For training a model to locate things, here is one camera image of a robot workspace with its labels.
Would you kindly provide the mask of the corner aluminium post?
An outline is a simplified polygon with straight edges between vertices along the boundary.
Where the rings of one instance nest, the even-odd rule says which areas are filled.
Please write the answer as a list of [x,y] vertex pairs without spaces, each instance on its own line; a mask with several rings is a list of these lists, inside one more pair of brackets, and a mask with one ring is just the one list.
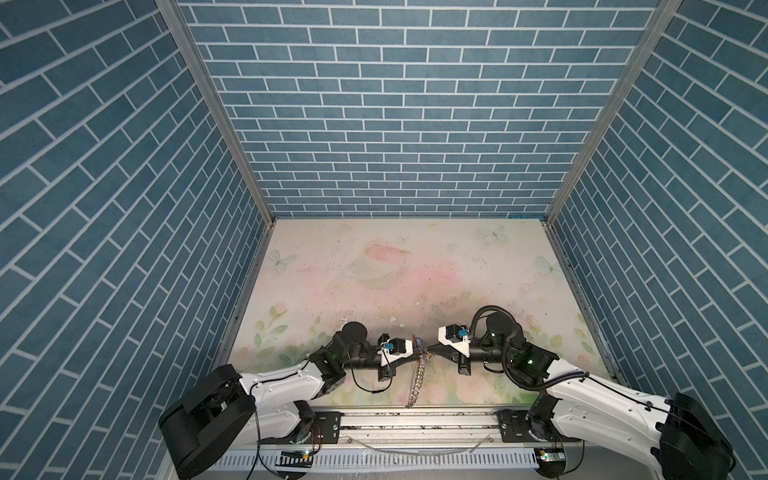
[[579,153],[574,157],[569,171],[564,176],[560,188],[557,190],[552,203],[546,211],[543,224],[547,230],[554,229],[557,218],[563,211],[569,196],[589,166],[598,146],[604,139],[611,123],[627,99],[643,67],[671,23],[681,3],[681,0],[659,1],[655,10],[650,15],[648,24],[640,36],[637,45],[629,55],[621,74],[609,94],[606,104],[598,113],[592,129],[586,135]]
[[258,181],[254,175],[254,171],[247,158],[246,152],[237,136],[226,108],[223,105],[192,32],[182,13],[179,2],[172,0],[157,0],[156,4],[189,69],[195,85],[198,87],[198,90],[210,111],[212,119],[214,120],[227,149],[254,200],[257,210],[263,217],[267,228],[272,228],[275,223],[274,214],[271,212],[266,198],[258,185]]

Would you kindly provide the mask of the right corner aluminium post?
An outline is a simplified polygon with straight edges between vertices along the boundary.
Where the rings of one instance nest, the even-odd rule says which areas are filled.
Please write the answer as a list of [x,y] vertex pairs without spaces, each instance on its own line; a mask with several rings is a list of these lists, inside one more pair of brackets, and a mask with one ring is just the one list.
[[650,15],[648,24],[640,36],[637,45],[629,55],[621,74],[609,94],[606,104],[598,113],[592,129],[586,135],[579,153],[574,157],[569,171],[564,176],[560,188],[557,190],[552,203],[546,211],[543,224],[547,230],[554,229],[557,218],[563,211],[569,196],[589,166],[598,146],[604,139],[611,123],[627,99],[643,67],[671,23],[681,3],[681,0],[659,1],[655,10]]

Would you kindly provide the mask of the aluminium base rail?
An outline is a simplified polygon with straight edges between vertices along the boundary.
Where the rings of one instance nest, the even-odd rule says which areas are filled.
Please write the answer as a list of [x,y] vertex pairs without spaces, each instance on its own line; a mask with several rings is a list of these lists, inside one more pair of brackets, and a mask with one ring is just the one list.
[[[504,443],[494,413],[504,408],[385,408],[342,409],[339,442],[369,444],[381,447],[385,444],[403,443],[419,448],[438,444],[463,445],[472,441]],[[332,410],[305,410],[301,418],[312,418],[315,412]],[[640,408],[628,413],[627,422],[610,419],[594,412],[567,407],[562,415],[542,414],[550,420],[555,429],[564,436],[584,440],[626,456],[648,453],[659,446],[661,432],[657,428],[662,419],[643,420],[638,415]],[[261,423],[268,432],[278,436],[286,435],[282,426],[290,416],[286,412],[269,415],[258,421],[250,420],[240,432],[233,446],[235,448],[255,447],[260,441]]]

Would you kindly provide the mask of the large keyring with chain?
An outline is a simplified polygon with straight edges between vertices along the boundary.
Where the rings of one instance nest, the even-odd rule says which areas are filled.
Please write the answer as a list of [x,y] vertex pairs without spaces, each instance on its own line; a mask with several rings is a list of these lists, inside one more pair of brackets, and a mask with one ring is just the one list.
[[429,361],[429,352],[424,340],[421,337],[414,336],[412,341],[416,363],[408,399],[405,404],[407,409],[413,408],[419,399],[424,384],[427,363]]

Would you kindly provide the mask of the left corner aluminium post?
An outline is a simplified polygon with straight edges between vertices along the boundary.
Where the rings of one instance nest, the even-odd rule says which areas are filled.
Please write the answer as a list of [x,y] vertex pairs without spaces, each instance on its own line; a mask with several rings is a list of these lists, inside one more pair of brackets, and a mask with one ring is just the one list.
[[210,111],[212,119],[214,120],[227,149],[254,200],[257,210],[263,217],[267,228],[272,228],[275,223],[274,214],[271,212],[266,198],[258,185],[258,181],[254,175],[254,171],[247,158],[246,152],[237,136],[226,108],[223,105],[192,32],[182,13],[179,2],[172,0],[157,0],[156,4],[189,69],[195,85],[198,87],[198,90]]

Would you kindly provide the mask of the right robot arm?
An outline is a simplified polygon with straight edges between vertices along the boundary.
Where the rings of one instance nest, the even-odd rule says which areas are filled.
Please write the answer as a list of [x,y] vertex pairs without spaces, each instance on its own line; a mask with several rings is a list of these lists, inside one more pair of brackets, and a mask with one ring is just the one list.
[[439,329],[428,352],[470,375],[493,364],[536,399],[525,415],[540,442],[576,439],[644,464],[663,479],[725,479],[737,465],[733,446],[694,398],[667,398],[603,379],[528,341],[507,310],[487,305],[469,325]]

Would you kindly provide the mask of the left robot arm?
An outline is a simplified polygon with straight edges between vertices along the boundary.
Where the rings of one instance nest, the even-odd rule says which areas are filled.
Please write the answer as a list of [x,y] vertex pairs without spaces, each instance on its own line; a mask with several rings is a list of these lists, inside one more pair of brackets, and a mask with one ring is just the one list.
[[363,324],[350,322],[293,366],[257,374],[240,374],[231,364],[212,370],[158,419],[177,476],[201,474],[232,446],[303,440],[315,423],[310,401],[359,370],[374,370],[390,383],[398,366],[417,360],[423,345],[387,334],[371,343],[367,336]]

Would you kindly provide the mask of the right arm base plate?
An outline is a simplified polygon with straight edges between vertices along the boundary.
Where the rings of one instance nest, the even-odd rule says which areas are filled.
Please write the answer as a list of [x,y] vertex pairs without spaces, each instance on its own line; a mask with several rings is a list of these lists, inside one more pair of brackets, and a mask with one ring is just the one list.
[[532,417],[528,410],[504,408],[494,415],[504,443],[579,442],[579,439],[561,435],[550,420]]

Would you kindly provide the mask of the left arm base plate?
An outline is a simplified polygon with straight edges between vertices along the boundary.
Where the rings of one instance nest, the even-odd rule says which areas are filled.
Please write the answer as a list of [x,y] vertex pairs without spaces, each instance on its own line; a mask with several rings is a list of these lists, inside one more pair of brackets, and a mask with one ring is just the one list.
[[267,445],[335,445],[339,442],[341,420],[339,411],[315,412],[312,418],[301,418],[286,435],[278,436],[268,432],[265,423],[261,423],[260,442]]

